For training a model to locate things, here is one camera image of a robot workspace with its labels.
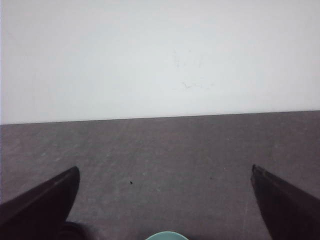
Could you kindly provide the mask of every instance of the light blue object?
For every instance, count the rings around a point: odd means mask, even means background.
[[[188,240],[188,238],[174,231],[161,231],[146,240]]]

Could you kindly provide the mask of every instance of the white wall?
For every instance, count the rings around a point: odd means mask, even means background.
[[[2,0],[1,123],[320,110],[319,0]]]

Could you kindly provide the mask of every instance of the teal object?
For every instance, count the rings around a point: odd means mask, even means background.
[[[174,231],[161,231],[146,240],[188,240],[188,238]]]

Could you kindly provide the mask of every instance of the floor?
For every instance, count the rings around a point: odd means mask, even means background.
[[[1,126],[1,201],[78,166],[69,220],[97,240],[270,240],[252,164],[320,198],[320,111]]]

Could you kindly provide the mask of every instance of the gray carpet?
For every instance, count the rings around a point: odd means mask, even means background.
[[[94,239],[270,240],[253,163],[320,198],[320,111],[2,125],[1,201],[76,165]]]

